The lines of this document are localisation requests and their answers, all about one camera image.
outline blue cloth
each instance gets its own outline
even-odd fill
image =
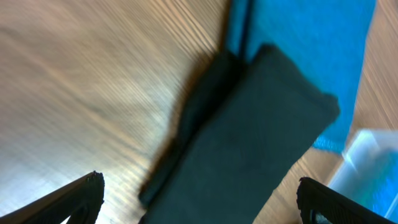
[[[276,44],[314,85],[338,97],[340,117],[314,147],[341,152],[351,126],[375,0],[233,0],[226,47],[250,62]]]

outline plastic container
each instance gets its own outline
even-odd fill
[[[358,131],[329,188],[398,222],[398,131]]]

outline brown wooden surface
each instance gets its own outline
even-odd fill
[[[137,223],[137,190],[173,133],[189,76],[217,51],[227,0],[0,1],[0,215],[104,173],[98,223]],[[369,34],[353,130],[398,127],[398,4]],[[309,150],[256,223],[296,223],[298,179],[340,158]]]

